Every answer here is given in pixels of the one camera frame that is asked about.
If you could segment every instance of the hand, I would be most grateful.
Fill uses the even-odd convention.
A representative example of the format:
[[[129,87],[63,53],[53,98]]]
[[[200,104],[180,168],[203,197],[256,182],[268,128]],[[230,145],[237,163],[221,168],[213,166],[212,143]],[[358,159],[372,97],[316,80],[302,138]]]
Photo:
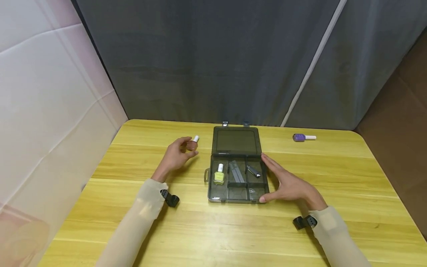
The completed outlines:
[[[164,182],[170,171],[181,168],[190,158],[196,156],[198,151],[185,152],[185,145],[190,140],[191,137],[181,137],[170,144],[151,179]]]
[[[279,180],[279,188],[275,192],[267,193],[260,198],[260,202],[271,200],[298,200],[303,199],[307,203],[309,210],[323,210],[327,204],[321,194],[308,182],[298,178],[294,174],[285,170],[269,156],[262,153],[261,158],[267,167],[276,175]]]

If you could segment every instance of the purple nail polish bottle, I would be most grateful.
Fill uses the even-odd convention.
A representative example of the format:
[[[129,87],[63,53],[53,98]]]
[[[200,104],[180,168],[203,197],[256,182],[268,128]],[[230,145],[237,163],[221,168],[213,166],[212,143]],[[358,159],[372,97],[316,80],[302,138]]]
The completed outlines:
[[[304,142],[305,140],[316,140],[315,135],[294,134],[292,139],[295,142]]]

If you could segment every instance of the box lid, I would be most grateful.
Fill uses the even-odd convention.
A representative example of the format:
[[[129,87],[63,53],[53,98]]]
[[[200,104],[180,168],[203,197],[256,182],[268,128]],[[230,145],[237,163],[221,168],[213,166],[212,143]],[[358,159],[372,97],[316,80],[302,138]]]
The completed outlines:
[[[213,134],[212,154],[261,155],[257,128],[216,126]]]

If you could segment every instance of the wood grain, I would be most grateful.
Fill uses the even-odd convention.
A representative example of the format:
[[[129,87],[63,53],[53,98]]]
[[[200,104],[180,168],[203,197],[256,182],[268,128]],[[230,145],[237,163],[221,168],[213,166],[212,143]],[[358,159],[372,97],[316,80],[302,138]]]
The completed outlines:
[[[170,191],[181,201],[177,208],[162,210],[135,266],[328,266],[313,234],[292,225],[301,214],[296,203],[208,202],[203,173],[214,126],[126,122],[39,266],[93,266],[166,147],[178,137],[195,135],[200,136],[199,156],[169,178]],[[318,188],[373,266],[427,266],[425,240],[358,134],[258,129],[263,151]],[[296,143],[292,134],[297,132],[318,140]],[[275,184],[269,177],[271,191]]]

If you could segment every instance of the beige sleeve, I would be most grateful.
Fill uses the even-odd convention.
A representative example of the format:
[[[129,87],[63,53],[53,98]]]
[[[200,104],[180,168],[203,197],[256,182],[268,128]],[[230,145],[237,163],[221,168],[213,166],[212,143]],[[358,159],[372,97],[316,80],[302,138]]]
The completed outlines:
[[[333,207],[310,211],[317,220],[314,235],[321,244],[331,267],[370,267],[371,264],[351,239],[347,226]]]
[[[133,265],[142,242],[163,207],[164,198],[160,190],[167,188],[166,183],[159,183],[153,179],[144,182],[135,202],[108,241],[95,266]]]

